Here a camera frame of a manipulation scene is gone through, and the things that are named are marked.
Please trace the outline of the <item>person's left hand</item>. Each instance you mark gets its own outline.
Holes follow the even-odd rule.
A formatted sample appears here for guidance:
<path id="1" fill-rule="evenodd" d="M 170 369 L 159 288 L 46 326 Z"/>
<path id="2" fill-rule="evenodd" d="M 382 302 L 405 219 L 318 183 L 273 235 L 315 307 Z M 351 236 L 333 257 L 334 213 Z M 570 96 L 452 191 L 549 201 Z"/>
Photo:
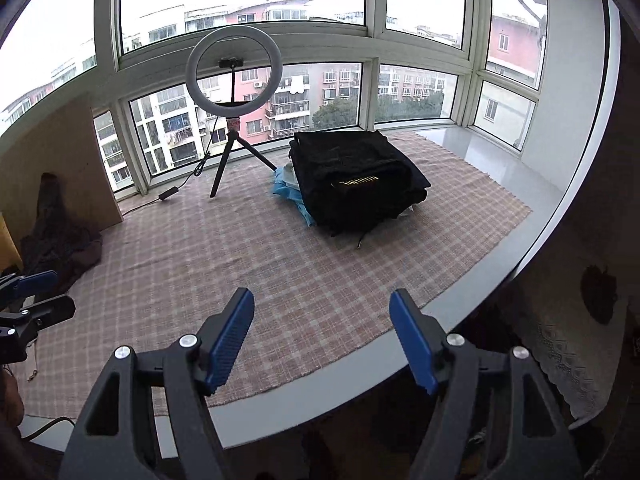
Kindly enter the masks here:
<path id="1" fill-rule="evenodd" d="M 18 428 L 25 414 L 24 402 L 18 391 L 18 383 L 11 371 L 1 369 L 1 416 L 11 429 Z"/>

